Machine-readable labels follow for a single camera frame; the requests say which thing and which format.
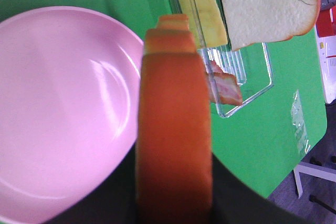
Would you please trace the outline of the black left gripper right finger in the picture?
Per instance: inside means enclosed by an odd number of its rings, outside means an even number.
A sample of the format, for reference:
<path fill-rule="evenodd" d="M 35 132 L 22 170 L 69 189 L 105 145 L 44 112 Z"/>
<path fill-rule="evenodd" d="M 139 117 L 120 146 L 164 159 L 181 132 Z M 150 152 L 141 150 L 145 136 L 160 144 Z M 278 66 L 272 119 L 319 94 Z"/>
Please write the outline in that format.
<path fill-rule="evenodd" d="M 215 156 L 211 223 L 309 223 L 266 200 L 232 174 Z"/>

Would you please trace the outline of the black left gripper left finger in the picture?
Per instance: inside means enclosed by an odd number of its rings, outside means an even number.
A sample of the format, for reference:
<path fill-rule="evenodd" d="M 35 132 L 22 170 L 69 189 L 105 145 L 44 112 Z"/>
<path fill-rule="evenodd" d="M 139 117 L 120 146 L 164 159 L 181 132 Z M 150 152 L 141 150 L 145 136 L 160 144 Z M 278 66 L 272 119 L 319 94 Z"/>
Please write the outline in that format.
<path fill-rule="evenodd" d="M 137 223 L 135 146 L 94 191 L 49 223 Z"/>

